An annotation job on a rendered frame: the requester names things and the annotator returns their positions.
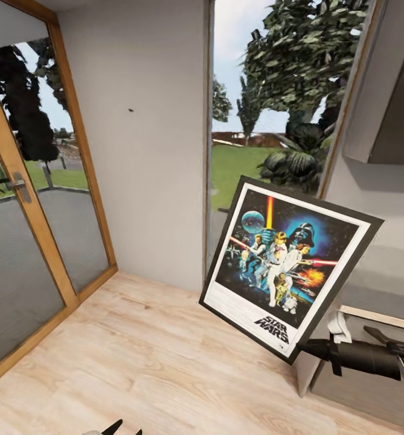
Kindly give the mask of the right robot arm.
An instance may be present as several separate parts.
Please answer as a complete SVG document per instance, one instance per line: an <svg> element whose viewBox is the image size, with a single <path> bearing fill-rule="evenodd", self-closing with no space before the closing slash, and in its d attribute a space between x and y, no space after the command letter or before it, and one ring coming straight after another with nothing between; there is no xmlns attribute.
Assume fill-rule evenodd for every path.
<svg viewBox="0 0 404 435"><path fill-rule="evenodd" d="M340 311L328 313L330 340L309 339L296 347L324 361L331 361L333 373L342 376L341 367L404 380L404 343L387 341L386 346L352 340Z"/></svg>

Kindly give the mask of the poster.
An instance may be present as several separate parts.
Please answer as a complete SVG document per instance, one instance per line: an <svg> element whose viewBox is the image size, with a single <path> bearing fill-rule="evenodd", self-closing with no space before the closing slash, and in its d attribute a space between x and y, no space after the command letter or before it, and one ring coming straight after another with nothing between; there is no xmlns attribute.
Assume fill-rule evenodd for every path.
<svg viewBox="0 0 404 435"><path fill-rule="evenodd" d="M198 303L292 366L383 222L241 175Z"/></svg>

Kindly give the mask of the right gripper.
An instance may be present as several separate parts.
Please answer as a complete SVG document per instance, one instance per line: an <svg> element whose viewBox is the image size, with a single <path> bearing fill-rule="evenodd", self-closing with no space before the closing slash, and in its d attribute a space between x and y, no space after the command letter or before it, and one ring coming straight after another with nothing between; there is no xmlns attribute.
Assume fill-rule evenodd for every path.
<svg viewBox="0 0 404 435"><path fill-rule="evenodd" d="M361 372L376 374L372 348L366 341L352 340L350 343L334 342L334 335L330 332L330 340L309 339L306 344L296 343L296 347L314 355L324 361L331 361L333 373L342 376L341 367L360 370Z"/></svg>

